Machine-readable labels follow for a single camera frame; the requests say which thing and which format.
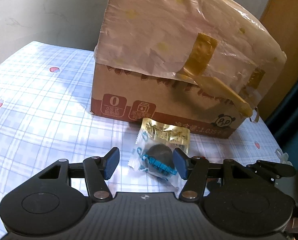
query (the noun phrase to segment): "silver bolt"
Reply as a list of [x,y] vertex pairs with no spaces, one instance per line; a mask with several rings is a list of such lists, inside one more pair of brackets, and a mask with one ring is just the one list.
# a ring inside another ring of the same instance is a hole
[[96,198],[99,198],[99,199],[105,199],[105,198],[108,198],[110,196],[110,194],[107,191],[99,190],[99,191],[95,192],[93,194],[93,196]]
[[198,197],[198,193],[192,190],[187,190],[185,192],[182,192],[182,197],[188,198],[188,199],[193,199]]

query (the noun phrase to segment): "milk carton icon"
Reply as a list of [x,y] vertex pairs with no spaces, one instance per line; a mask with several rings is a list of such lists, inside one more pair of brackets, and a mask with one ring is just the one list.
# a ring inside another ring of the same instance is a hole
[[137,108],[138,112],[147,113],[149,111],[149,104],[145,102],[141,102]]

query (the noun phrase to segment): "red printed label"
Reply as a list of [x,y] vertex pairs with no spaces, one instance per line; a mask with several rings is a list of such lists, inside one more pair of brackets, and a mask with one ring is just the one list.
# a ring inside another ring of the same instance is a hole
[[127,99],[111,94],[104,94],[101,104],[101,112],[105,115],[122,117],[124,115]]
[[151,118],[155,110],[155,104],[136,100],[130,109],[129,118],[131,120],[139,120],[144,117]]

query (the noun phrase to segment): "plaid tablecloth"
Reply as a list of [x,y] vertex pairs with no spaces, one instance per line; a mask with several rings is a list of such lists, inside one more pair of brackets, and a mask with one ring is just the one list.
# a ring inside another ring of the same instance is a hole
[[[93,116],[92,51],[31,42],[0,65],[0,201],[9,191],[54,161],[82,162],[120,149],[108,186],[112,193],[173,191],[172,186],[127,164],[140,126]],[[260,120],[246,120],[229,139],[191,136],[190,156],[210,162],[233,158],[279,162],[278,144]],[[87,195],[85,183],[72,186]],[[0,220],[0,238],[6,233]]]

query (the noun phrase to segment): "cardboard box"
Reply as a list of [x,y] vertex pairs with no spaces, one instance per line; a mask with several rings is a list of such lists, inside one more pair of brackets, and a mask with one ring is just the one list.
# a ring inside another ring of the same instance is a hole
[[183,81],[95,65],[91,112],[127,122],[143,117],[228,138],[244,121],[228,99],[215,98]]

